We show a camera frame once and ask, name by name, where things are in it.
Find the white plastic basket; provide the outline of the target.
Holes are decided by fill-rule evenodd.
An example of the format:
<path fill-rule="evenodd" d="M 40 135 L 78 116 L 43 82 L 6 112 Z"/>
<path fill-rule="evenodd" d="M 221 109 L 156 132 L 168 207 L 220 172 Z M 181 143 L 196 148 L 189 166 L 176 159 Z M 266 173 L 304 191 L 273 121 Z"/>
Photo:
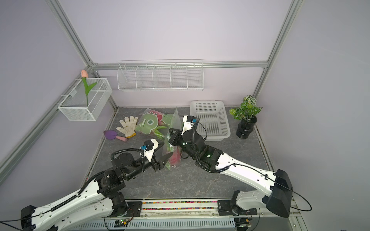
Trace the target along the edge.
<path fill-rule="evenodd" d="M 230 137 L 230 127 L 225 105 L 222 101 L 192 101 L 190 115 L 200 119 L 198 134 L 207 141 L 222 141 Z"/>

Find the potted green plant black vase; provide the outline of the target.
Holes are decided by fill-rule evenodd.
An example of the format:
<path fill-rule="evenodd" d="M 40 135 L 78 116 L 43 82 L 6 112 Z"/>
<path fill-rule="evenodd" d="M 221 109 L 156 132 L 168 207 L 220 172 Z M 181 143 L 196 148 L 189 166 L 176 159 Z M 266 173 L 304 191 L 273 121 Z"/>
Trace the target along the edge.
<path fill-rule="evenodd" d="M 256 116 L 261 110 L 262 107 L 257 106 L 256 98 L 251 95 L 244 97 L 239 107 L 229 110 L 233 118 L 240 121 L 236 131 L 236 135 L 240 139 L 247 139 L 253 132 L 257 123 Z"/>

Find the white mesh wall box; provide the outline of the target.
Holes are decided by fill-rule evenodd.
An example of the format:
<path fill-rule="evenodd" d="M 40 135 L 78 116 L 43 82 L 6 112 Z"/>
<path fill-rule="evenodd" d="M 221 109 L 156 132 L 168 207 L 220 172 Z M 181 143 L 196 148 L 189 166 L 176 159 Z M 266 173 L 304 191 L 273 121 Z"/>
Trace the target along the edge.
<path fill-rule="evenodd" d="M 82 79 L 58 106 L 59 111 L 70 121 L 96 121 L 112 94 L 112 88 L 106 78 L 87 78 L 87 82 L 97 83 L 88 95 L 88 107 Z"/>

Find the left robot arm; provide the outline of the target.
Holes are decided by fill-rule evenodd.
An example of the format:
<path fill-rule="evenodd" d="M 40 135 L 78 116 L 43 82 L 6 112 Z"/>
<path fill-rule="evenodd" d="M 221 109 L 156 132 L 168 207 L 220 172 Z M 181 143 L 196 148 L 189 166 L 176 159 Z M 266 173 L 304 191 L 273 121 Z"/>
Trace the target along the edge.
<path fill-rule="evenodd" d="M 163 146 L 163 142 L 152 139 L 140 148 L 113 152 L 112 167 L 91 176 L 79 190 L 42 207 L 23 208 L 20 230 L 63 231 L 95 218 L 134 217 L 121 190 L 149 167 L 155 171 L 165 167 L 172 153 L 156 158 Z"/>

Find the pink dragon fruit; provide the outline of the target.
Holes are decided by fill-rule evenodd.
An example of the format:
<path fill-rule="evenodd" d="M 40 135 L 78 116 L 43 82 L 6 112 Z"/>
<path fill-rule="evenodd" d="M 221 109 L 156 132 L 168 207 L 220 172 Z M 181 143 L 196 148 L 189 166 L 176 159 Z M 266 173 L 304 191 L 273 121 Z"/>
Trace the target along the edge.
<path fill-rule="evenodd" d="M 169 164 L 171 167 L 177 166 L 181 162 L 181 151 L 177 149 L 173 152 L 171 158 L 169 159 Z"/>

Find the dragon fruit in far bag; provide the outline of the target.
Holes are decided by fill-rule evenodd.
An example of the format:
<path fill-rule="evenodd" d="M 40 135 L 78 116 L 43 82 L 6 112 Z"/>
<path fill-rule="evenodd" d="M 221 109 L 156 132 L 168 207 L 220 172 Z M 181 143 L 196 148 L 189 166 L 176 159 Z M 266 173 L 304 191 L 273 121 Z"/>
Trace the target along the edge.
<path fill-rule="evenodd" d="M 163 118 L 163 113 L 158 112 L 156 110 L 151 110 L 150 111 L 152 114 L 154 114 L 158 118 L 158 126 L 153 130 L 153 133 L 159 137 L 162 138 L 163 134 L 160 132 L 160 129 L 166 128 L 166 124 L 162 121 Z"/>

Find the purple pink spatula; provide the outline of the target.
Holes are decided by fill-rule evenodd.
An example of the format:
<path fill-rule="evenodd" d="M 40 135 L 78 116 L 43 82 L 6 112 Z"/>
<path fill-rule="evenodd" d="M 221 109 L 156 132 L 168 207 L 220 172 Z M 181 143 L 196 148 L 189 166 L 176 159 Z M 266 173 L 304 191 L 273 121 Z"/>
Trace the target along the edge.
<path fill-rule="evenodd" d="M 103 134 L 104 134 L 104 136 L 107 140 L 117 139 L 117 140 L 120 140 L 120 141 L 128 141 L 128 138 L 119 136 L 117 134 L 117 132 L 113 131 L 113 130 L 104 131 Z"/>

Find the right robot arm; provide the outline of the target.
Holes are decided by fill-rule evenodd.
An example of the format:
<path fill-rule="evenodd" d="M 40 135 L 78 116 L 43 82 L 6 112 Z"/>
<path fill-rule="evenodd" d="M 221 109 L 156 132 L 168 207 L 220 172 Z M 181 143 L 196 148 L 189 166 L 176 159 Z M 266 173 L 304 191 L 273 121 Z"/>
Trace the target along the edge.
<path fill-rule="evenodd" d="M 275 172 L 263 170 L 243 163 L 220 149 L 206 145 L 193 130 L 182 132 L 170 129 L 169 143 L 180 147 L 204 171 L 224 174 L 258 190 L 256 193 L 235 191 L 232 208 L 265 208 L 282 218 L 290 216 L 295 191 L 287 172 L 281 169 Z"/>

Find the artificial pink tulip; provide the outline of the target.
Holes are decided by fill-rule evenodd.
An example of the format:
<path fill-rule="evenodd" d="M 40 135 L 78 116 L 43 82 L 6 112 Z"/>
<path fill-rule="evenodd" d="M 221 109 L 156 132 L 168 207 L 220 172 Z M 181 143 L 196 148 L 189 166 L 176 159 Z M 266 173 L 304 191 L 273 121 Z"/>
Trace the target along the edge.
<path fill-rule="evenodd" d="M 94 82 L 92 84 L 88 84 L 87 78 L 89 77 L 89 75 L 88 75 L 86 70 L 81 71 L 81 76 L 82 76 L 82 82 L 83 82 L 84 89 L 85 89 L 86 107 L 88 107 L 89 106 L 89 97 L 88 97 L 88 95 L 89 95 L 90 91 L 97 85 L 97 83 Z"/>

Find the white knit glove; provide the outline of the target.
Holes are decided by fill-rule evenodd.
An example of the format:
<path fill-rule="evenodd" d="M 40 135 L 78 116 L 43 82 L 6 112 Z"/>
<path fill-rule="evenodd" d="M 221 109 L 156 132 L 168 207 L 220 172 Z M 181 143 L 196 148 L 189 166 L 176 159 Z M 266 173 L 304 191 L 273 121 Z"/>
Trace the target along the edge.
<path fill-rule="evenodd" d="M 116 130 L 123 133 L 126 138 L 131 138 L 136 135 L 135 127 L 137 125 L 138 117 L 130 116 L 120 120 L 120 127 Z"/>

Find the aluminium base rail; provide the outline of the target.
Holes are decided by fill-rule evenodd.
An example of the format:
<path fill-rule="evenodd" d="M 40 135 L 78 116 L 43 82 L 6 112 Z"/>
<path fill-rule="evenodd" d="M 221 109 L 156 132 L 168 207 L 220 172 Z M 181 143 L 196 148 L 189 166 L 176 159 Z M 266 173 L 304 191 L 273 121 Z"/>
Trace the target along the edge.
<path fill-rule="evenodd" d="M 264 196 L 256 191 L 238 192 L 231 198 L 170 198 L 128 199 L 126 209 L 100 215 L 99 219 L 176 219 L 176 218 L 220 218 L 254 217 L 265 213 L 276 216 L 263 203 Z"/>

